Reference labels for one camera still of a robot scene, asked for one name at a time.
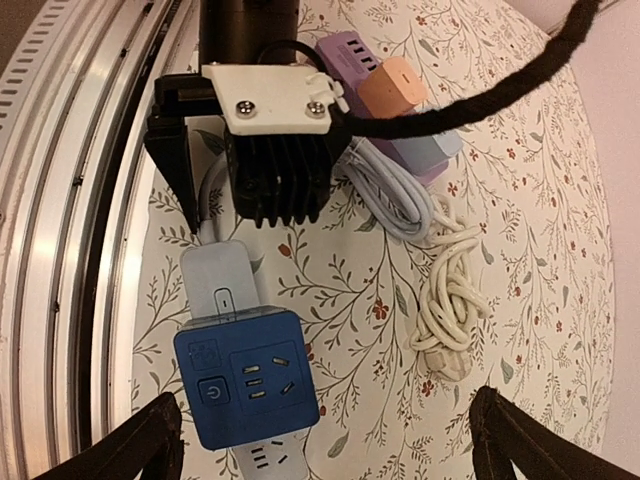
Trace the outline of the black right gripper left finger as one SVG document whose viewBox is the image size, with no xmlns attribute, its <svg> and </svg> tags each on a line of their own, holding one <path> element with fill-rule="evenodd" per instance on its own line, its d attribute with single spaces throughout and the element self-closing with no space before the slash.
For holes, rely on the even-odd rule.
<svg viewBox="0 0 640 480">
<path fill-rule="evenodd" d="M 100 442 L 38 478 L 179 479 L 184 461 L 181 427 L 175 396 L 164 392 Z"/>
</svg>

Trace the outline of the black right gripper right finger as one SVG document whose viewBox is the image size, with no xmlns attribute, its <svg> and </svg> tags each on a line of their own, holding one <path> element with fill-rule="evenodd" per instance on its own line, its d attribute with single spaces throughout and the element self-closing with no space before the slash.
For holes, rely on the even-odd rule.
<svg viewBox="0 0 640 480">
<path fill-rule="evenodd" d="M 498 390 L 481 387 L 469 408 L 472 460 L 478 479 L 635 479 L 626 471 L 548 430 Z"/>
</svg>

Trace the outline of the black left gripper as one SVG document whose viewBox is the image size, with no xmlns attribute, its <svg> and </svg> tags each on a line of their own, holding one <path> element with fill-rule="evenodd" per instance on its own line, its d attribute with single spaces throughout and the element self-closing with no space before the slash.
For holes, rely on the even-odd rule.
<svg viewBox="0 0 640 480">
<path fill-rule="evenodd" d="M 212 81 L 202 69 L 211 64 L 252 65 L 273 42 L 296 39 L 299 5 L 289 0 L 202 1 L 198 69 L 163 75 L 154 82 L 144 146 L 193 234 L 199 229 L 199 207 L 185 120 L 222 113 Z"/>
</svg>

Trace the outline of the dark blue cube socket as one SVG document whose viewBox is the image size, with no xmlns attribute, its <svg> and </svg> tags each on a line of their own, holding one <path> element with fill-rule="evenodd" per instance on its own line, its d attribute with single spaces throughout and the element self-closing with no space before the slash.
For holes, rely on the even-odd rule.
<svg viewBox="0 0 640 480">
<path fill-rule="evenodd" d="M 299 316 L 260 306 L 188 321 L 173 340 L 201 446 L 215 451 L 320 419 Z"/>
</svg>

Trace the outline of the light blue power strip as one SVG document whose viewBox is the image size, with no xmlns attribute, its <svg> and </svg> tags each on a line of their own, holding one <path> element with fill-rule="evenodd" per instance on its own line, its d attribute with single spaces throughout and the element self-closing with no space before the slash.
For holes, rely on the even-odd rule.
<svg viewBox="0 0 640 480">
<path fill-rule="evenodd" d="M 180 266 L 190 320 L 266 305 L 259 298 L 247 249 L 239 241 L 189 249 Z M 305 429 L 224 449 L 232 451 L 246 479 L 305 479 L 309 470 L 300 440 Z"/>
</svg>

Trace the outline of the pink small charger plug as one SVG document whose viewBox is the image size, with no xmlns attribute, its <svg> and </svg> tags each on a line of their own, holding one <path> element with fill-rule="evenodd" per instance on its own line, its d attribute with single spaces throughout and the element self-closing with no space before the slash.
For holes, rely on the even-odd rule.
<svg viewBox="0 0 640 480">
<path fill-rule="evenodd" d="M 375 119 L 407 114 L 428 97 L 425 85 L 404 57 L 385 59 L 363 80 L 357 94 Z"/>
</svg>

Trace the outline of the light blue charger plug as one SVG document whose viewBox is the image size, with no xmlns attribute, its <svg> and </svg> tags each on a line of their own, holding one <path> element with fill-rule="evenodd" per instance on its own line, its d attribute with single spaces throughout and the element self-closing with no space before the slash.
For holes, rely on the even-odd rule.
<svg viewBox="0 0 640 480">
<path fill-rule="evenodd" d="M 393 140 L 390 146 L 393 158 L 423 184 L 428 184 L 447 170 L 463 142 L 456 130 L 447 130 L 433 136 Z"/>
</svg>

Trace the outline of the purple power strip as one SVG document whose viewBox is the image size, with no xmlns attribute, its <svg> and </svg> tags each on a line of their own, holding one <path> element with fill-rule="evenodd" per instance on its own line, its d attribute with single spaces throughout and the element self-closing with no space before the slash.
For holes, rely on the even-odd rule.
<svg viewBox="0 0 640 480">
<path fill-rule="evenodd" d="M 355 31 L 317 41 L 315 50 L 330 76 L 341 82 L 351 112 L 361 118 L 387 119 L 413 115 L 427 100 L 427 89 L 403 57 L 379 60 Z M 444 173 L 462 149 L 454 131 L 409 139 L 371 142 L 423 185 Z"/>
</svg>

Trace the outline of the floral patterned table mat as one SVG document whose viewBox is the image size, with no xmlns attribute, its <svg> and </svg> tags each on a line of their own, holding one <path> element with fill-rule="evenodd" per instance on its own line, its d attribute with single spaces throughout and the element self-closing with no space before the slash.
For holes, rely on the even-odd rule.
<svg viewBox="0 0 640 480">
<path fill-rule="evenodd" d="M 355 30 L 374 59 L 404 56 L 445 106 L 490 88 L 547 35 L 504 1 L 301 1 L 314 45 Z M 601 450 L 611 392 L 613 272 L 595 141 L 572 71 L 458 130 L 461 151 L 430 186 L 480 229 L 473 275 L 490 315 L 471 329 L 470 375 L 444 381 L 407 343 L 439 249 L 401 243 L 345 177 L 315 224 L 256 229 L 228 188 L 211 195 L 223 239 L 246 242 L 269 302 L 302 320 L 320 421 L 302 435 L 308 479 L 473 478 L 469 404 L 498 389 L 545 427 Z M 145 158 L 148 214 L 132 349 L 132 413 L 164 391 L 182 409 L 183 479 L 239 479 L 228 451 L 201 448 L 173 353 L 190 317 L 182 252 L 199 244 Z"/>
</svg>

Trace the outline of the aluminium front table rail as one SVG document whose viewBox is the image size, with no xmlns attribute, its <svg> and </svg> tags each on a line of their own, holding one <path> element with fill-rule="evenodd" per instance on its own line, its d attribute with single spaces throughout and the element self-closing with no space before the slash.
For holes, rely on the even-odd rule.
<svg viewBox="0 0 640 480">
<path fill-rule="evenodd" d="M 143 138 L 194 1 L 48 1 L 1 78 L 1 475 L 31 479 L 174 389 L 190 240 Z"/>
</svg>

